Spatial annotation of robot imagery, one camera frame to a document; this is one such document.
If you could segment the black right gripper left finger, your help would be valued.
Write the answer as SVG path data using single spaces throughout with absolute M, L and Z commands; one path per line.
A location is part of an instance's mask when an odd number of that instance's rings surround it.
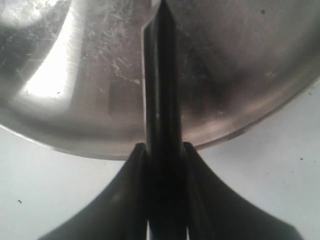
M 145 152 L 145 144 L 136 144 L 110 184 L 83 210 L 42 236 L 42 239 L 145 240 Z

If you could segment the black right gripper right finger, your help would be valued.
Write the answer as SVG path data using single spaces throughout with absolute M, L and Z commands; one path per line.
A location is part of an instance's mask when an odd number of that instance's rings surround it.
M 185 142 L 188 231 L 192 240 L 301 240 L 298 230 L 226 185 Z

